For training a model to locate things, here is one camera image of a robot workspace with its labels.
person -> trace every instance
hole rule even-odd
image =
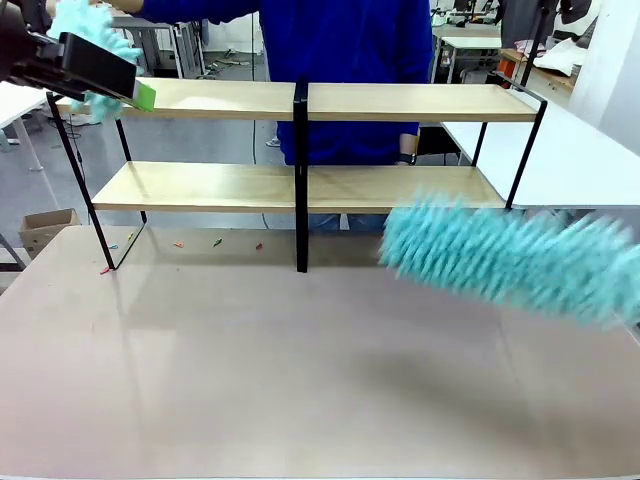
[[[111,0],[158,23],[229,22],[259,12],[274,82],[427,83],[429,0]],[[309,165],[407,165],[417,123],[311,122]],[[278,138],[295,164],[293,125]],[[351,230],[381,231],[384,215],[349,215]],[[340,215],[310,215],[312,230],[339,230]]]

black metal post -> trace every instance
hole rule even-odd
[[[482,148],[482,142],[484,141],[484,134],[487,133],[487,122],[482,124],[480,128],[480,137],[478,138],[478,145],[476,146],[476,153],[473,154],[473,161],[471,166],[475,167],[478,164],[478,158],[480,158],[480,149]]]
[[[293,131],[295,141],[296,189],[296,258],[298,272],[306,273],[309,263],[309,82],[299,78],[293,98]]]
[[[107,241],[104,238],[104,232],[102,231],[102,227],[100,226],[98,214],[96,213],[96,209],[93,207],[91,195],[89,195],[87,185],[84,182],[82,172],[80,171],[80,167],[78,166],[78,161],[76,160],[76,156],[73,153],[73,148],[71,148],[71,142],[69,141],[67,132],[64,129],[64,123],[62,123],[62,118],[60,117],[58,106],[56,105],[56,98],[51,92],[47,93],[47,101],[49,102],[49,108],[51,108],[53,121],[56,124],[58,134],[60,135],[60,139],[62,140],[62,145],[64,146],[64,150],[67,153],[67,158],[69,159],[69,163],[71,164],[73,175],[76,177],[76,182],[78,182],[78,187],[80,187],[80,192],[82,193],[82,198],[85,205],[87,206],[87,210],[89,210],[89,216],[91,217],[91,221],[93,222],[93,228],[95,228],[96,234],[98,235],[98,241],[100,242],[100,247],[102,247],[104,258],[107,260],[107,265],[109,266],[109,268],[111,270],[115,270],[116,267],[113,264],[113,259],[111,258],[111,254],[109,253],[109,246],[107,245]]]
[[[513,206],[513,200],[516,197],[516,192],[518,191],[518,185],[520,185],[520,179],[522,178],[522,174],[524,173],[524,168],[527,166],[527,160],[529,160],[529,155],[531,154],[531,150],[533,149],[533,144],[536,141],[536,136],[538,135],[538,131],[540,130],[540,124],[542,123],[542,118],[544,117],[544,112],[547,110],[548,102],[545,100],[540,104],[540,109],[536,114],[536,120],[533,124],[533,128],[531,129],[531,134],[529,135],[529,140],[527,141],[527,146],[524,149],[524,154],[522,155],[522,160],[520,160],[520,165],[518,165],[518,171],[516,172],[516,178],[513,181],[513,185],[511,186],[511,191],[509,192],[509,198],[507,198],[507,203],[504,208],[507,210],[511,210]]]
[[[531,70],[533,69],[533,61],[538,56],[538,47],[540,46],[540,40],[542,40],[542,32],[544,31],[544,27],[547,25],[547,19],[549,18],[549,13],[551,12],[551,8],[548,5],[548,0],[540,0],[540,16],[538,18],[538,27],[536,29],[536,34],[533,40],[533,46],[531,47],[531,52],[529,53],[529,60],[527,60],[527,65],[524,69],[524,74],[522,75],[522,86],[526,87],[527,82],[529,81],[529,75],[531,75]]]
[[[131,152],[129,152],[129,144],[127,143],[127,137],[124,134],[122,121],[119,118],[116,119],[116,128],[118,129],[118,136],[120,137],[120,143],[122,143],[122,150],[124,150],[124,158],[127,159],[127,162],[130,162]],[[142,218],[142,223],[147,223],[147,212],[140,210],[140,217]]]

black metal frame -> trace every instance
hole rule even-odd
[[[129,250],[131,250],[131,247],[133,246],[135,241],[138,239],[138,236],[144,229],[145,225],[147,224],[147,214],[144,211],[140,212],[142,225],[139,226],[133,233],[133,235],[128,239],[126,247],[120,250],[120,256],[114,261],[113,257],[111,256],[111,251],[109,250],[107,240],[105,239],[104,232],[102,231],[102,226],[100,225],[98,214],[93,205],[93,202],[91,201],[91,195],[89,194],[89,190],[87,190],[87,185],[82,175],[78,160],[73,153],[73,147],[71,146],[71,142],[69,141],[69,137],[64,128],[64,123],[62,121],[62,117],[60,116],[60,111],[58,110],[58,105],[56,102],[61,98],[63,98],[62,95],[54,95],[51,92],[47,92],[47,102],[49,103],[49,108],[51,108],[54,123],[56,124],[56,128],[58,129],[58,134],[60,135],[60,139],[62,140],[64,150],[67,153],[67,158],[69,159],[69,163],[71,164],[73,175],[76,177],[76,182],[78,183],[78,187],[80,188],[80,192],[82,193],[82,198],[85,205],[87,206],[87,210],[89,211],[89,217],[91,218],[91,222],[93,223],[93,228],[95,228],[96,234],[98,235],[98,241],[100,242],[100,247],[102,248],[104,258],[107,261],[107,266],[110,270],[117,270],[118,267],[120,267],[120,265],[122,264],[122,261],[129,253]],[[126,158],[126,161],[130,162],[131,153],[129,152],[129,145],[127,144],[127,138],[124,134],[122,122],[119,119],[116,120],[116,127],[118,128],[118,134],[120,136],[120,142],[122,143],[122,149],[124,150],[124,156]]]
[[[536,137],[538,136],[538,132],[540,131],[540,124],[542,123],[542,119],[544,118],[544,114],[547,111],[547,105],[549,102],[538,95],[537,93],[532,92],[527,87],[520,85],[518,82],[510,79],[502,72],[493,72],[487,78],[487,83],[494,83],[496,85],[504,85],[508,83],[511,87],[516,90],[519,90],[527,95],[529,95],[534,100],[540,102],[540,108],[538,109],[538,113],[536,113],[536,118],[533,122],[533,127],[531,128],[531,133],[529,134],[529,139],[527,140],[527,145],[525,146],[524,153],[522,155],[522,159],[520,160],[520,164],[518,165],[518,170],[516,171],[516,176],[511,186],[511,190],[509,191],[509,196],[507,197],[507,201],[505,203],[504,208],[506,210],[511,210],[513,208],[513,201],[516,197],[516,192],[518,191],[518,186],[520,185],[520,180],[522,179],[522,174],[524,173],[524,169],[527,166],[527,161],[529,160],[529,156],[531,155],[531,150],[533,149],[533,144],[536,141]],[[484,142],[484,136],[487,132],[487,122],[482,124],[480,128],[480,135],[478,137],[478,144],[476,146],[475,154],[473,155],[473,160],[471,162],[471,166],[475,167],[478,164],[478,158],[480,157],[480,150],[482,149],[482,143]]]
[[[296,265],[298,272],[306,273],[309,263],[309,82],[300,78],[293,97],[293,132],[295,139],[296,189]]]

jeans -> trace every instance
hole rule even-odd
[[[349,230],[352,232],[379,232],[384,230],[386,215],[347,215]],[[340,214],[312,214],[309,215],[309,230],[312,232],[331,232],[340,230]]]

sleeve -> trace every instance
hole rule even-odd
[[[433,58],[429,0],[404,0],[400,6],[396,43],[397,83],[428,83]],[[403,133],[416,135],[417,123],[403,125]]]
[[[155,23],[207,19],[217,24],[253,13],[258,5],[259,0],[144,0],[135,16]]]

